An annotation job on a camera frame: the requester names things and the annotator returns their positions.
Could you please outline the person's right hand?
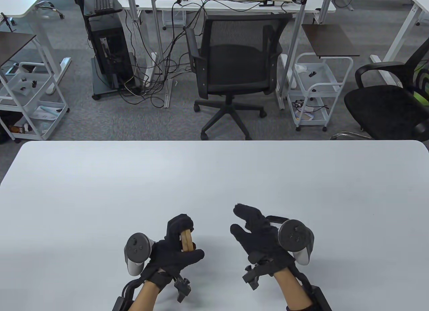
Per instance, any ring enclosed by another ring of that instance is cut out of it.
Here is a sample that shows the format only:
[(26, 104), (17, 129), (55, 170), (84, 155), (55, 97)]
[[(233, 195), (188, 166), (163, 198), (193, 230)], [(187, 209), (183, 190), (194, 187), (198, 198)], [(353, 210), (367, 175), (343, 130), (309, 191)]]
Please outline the person's right hand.
[(245, 252), (260, 253), (274, 264), (274, 273), (295, 265), (295, 259), (278, 241), (278, 229), (257, 208), (236, 204), (233, 213), (244, 220), (245, 229), (238, 224), (230, 226), (230, 232)]

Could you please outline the person's left hand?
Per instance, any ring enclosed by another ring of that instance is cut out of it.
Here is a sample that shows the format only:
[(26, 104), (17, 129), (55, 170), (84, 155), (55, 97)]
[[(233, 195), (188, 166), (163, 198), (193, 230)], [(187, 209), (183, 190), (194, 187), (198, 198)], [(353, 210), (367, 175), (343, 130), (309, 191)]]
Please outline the person's left hand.
[(149, 263), (144, 267), (141, 278), (155, 284), (162, 291), (187, 266), (202, 260), (202, 249), (182, 251), (181, 233), (193, 231), (193, 220), (185, 213), (179, 214), (167, 224), (166, 236), (152, 248)]

